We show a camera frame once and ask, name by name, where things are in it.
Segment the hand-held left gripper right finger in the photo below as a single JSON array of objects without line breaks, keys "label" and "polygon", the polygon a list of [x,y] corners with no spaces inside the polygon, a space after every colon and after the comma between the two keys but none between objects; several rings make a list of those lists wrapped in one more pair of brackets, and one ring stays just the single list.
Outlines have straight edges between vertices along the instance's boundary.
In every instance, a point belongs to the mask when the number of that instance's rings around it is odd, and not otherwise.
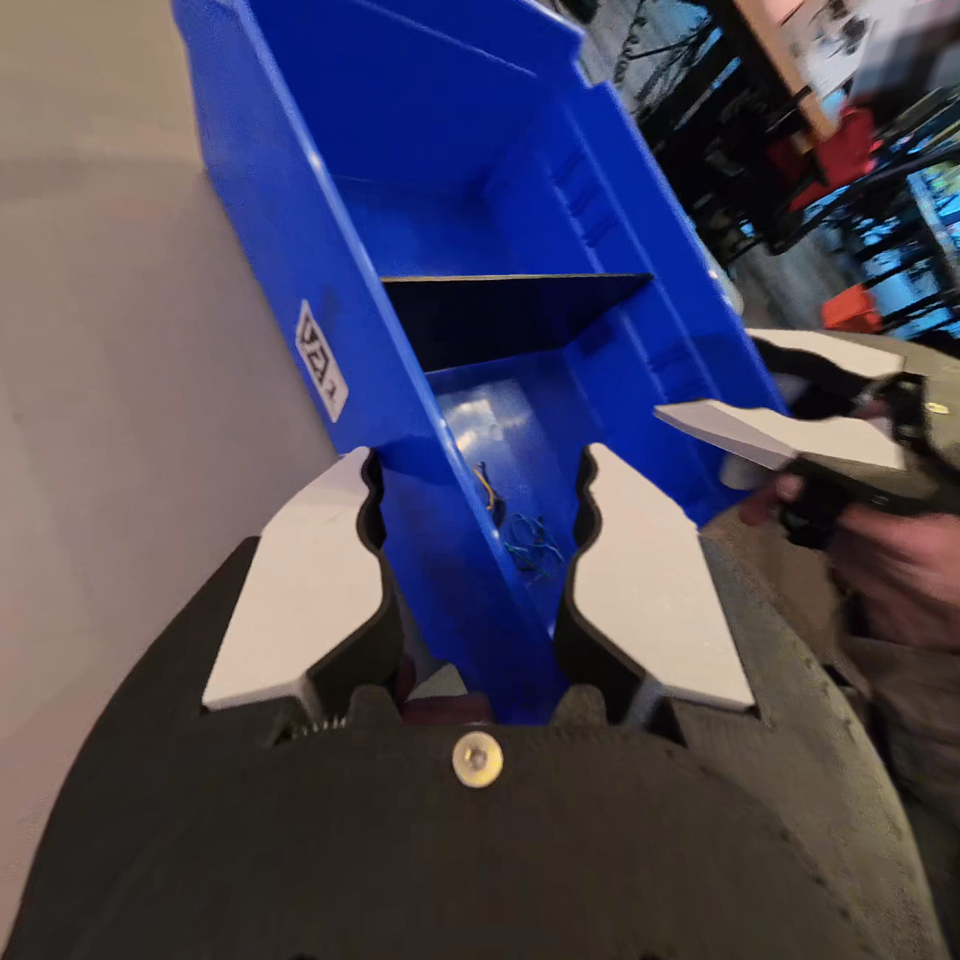
[{"label": "hand-held left gripper right finger", "polygon": [[646,726],[666,701],[753,712],[697,526],[600,442],[583,448],[575,492],[575,551],[556,617],[565,677],[598,690],[616,726]]}]

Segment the blue plastic bin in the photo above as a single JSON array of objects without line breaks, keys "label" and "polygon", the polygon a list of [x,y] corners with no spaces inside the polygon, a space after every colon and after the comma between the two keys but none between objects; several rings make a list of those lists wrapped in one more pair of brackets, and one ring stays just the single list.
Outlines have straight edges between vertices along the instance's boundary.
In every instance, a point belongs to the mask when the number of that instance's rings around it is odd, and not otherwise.
[{"label": "blue plastic bin", "polygon": [[[340,453],[375,448],[387,554],[424,639],[504,721],[566,681],[565,575],[523,573],[487,509],[562,556],[601,443],[701,526],[721,452],[654,416],[784,410],[582,31],[532,2],[173,2],[210,181]],[[650,273],[564,348],[421,368],[383,278]]]}]

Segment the orange plastic object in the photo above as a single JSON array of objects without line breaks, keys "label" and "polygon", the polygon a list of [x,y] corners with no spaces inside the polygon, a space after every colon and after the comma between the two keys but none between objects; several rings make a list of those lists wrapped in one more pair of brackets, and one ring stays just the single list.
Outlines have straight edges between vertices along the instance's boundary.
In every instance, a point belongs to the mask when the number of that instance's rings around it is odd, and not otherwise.
[{"label": "orange plastic object", "polygon": [[820,310],[824,331],[856,334],[880,334],[882,314],[870,289],[862,284],[848,287],[828,299]]}]

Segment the black bin divider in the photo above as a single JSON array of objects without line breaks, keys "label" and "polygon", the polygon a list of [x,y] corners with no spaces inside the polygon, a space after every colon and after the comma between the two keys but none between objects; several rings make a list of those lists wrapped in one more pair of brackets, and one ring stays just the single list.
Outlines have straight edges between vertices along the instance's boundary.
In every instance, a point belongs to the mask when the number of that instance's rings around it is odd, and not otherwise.
[{"label": "black bin divider", "polygon": [[650,272],[383,277],[423,372],[565,348],[653,282]]}]

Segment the red bag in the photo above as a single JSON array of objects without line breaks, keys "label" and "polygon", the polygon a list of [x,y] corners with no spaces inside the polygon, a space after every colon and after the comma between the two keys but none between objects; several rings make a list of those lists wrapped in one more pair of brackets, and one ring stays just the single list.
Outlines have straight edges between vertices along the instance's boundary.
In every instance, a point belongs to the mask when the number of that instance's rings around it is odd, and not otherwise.
[{"label": "red bag", "polygon": [[867,105],[847,106],[841,112],[834,135],[818,144],[815,154],[826,185],[849,186],[876,167],[879,143],[874,112]]}]

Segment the wooden workbench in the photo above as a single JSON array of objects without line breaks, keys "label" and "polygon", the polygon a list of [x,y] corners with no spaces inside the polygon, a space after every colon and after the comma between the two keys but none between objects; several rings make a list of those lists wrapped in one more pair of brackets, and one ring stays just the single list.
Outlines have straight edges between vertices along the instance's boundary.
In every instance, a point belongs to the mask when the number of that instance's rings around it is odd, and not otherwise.
[{"label": "wooden workbench", "polygon": [[732,10],[797,101],[803,152],[832,138],[844,107],[892,121],[958,86],[957,1],[742,1]]}]

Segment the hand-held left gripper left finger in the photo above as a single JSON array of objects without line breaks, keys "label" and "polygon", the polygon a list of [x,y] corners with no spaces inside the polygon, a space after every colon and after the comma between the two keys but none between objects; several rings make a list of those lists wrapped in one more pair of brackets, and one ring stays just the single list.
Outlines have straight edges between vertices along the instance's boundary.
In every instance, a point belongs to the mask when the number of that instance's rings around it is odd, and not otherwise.
[{"label": "hand-held left gripper left finger", "polygon": [[403,660],[402,600],[384,545],[382,469],[357,447],[264,527],[201,704],[294,699],[344,716],[354,690],[389,687]]}]

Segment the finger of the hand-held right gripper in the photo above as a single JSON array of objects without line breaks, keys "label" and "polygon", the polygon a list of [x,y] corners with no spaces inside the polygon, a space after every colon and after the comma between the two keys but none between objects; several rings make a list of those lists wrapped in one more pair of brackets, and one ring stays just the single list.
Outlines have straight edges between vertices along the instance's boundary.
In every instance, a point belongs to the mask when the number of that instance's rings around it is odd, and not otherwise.
[{"label": "finger of the hand-held right gripper", "polygon": [[772,471],[808,454],[876,469],[907,468],[906,450],[862,418],[802,420],[716,400],[659,405],[654,415],[688,436]]},{"label": "finger of the hand-held right gripper", "polygon": [[898,376],[906,366],[900,354],[832,332],[748,328],[746,333],[775,375],[823,383],[875,381]]}]

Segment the person's right hand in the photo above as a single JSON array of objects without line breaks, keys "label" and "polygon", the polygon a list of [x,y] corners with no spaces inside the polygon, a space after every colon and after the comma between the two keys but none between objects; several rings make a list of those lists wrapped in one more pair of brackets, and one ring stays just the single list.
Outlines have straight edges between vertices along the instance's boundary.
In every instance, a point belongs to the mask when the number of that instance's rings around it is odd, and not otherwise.
[{"label": "person's right hand", "polygon": [[847,506],[827,558],[854,598],[860,635],[878,642],[959,652],[959,519],[898,516]]}]

